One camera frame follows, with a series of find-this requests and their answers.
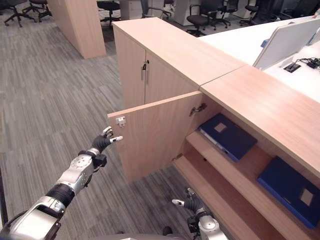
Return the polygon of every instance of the cabinet door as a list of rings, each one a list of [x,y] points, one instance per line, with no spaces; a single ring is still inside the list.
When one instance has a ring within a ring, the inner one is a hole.
[[[195,91],[108,114],[115,136],[123,136],[115,145],[129,182],[168,166],[180,153],[193,121],[210,117],[204,114],[206,109],[190,116],[191,109],[199,107],[204,97]],[[122,128],[116,124],[119,117],[125,117]]]
[[[145,104],[146,50],[124,32],[114,27],[124,106],[132,108]]]
[[[199,86],[176,72],[155,54],[146,51],[147,71],[145,80],[145,103],[172,98],[197,91]]]

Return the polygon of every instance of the open cabinet door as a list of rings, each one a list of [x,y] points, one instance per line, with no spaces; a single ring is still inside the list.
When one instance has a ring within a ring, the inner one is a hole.
[[[108,114],[114,135],[123,136],[116,147],[129,182],[168,166],[177,157],[197,115],[190,112],[203,97],[194,91]],[[124,127],[117,125],[119,117],[125,117]]]

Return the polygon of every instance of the door latch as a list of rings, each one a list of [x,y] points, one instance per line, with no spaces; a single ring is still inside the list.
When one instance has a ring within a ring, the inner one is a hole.
[[[201,112],[207,107],[207,104],[202,103],[198,108],[192,108],[189,117],[191,117],[193,114]]]
[[[115,123],[119,125],[120,128],[123,128],[126,124],[126,117],[120,116],[115,119]]]

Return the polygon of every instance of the gray carpet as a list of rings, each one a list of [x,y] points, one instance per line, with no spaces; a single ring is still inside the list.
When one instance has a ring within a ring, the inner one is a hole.
[[[5,10],[0,21],[11,14]],[[92,59],[83,59],[49,16],[42,23],[23,18],[22,28],[17,20],[9,24],[0,24],[0,167],[10,219],[45,194],[107,126],[107,114],[124,106],[107,24],[108,55]],[[171,204],[187,185],[174,167],[128,184],[115,148],[106,154],[106,167],[67,209],[58,240],[160,234],[165,226],[191,238],[191,213]]]

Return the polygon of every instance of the white label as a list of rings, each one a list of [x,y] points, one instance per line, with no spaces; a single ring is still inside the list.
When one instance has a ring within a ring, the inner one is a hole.
[[[222,122],[220,122],[217,126],[214,127],[214,130],[221,133],[223,130],[227,128],[226,125],[224,125]]]
[[[302,202],[310,206],[313,197],[314,195],[311,192],[309,192],[307,189],[303,189],[300,199]]]

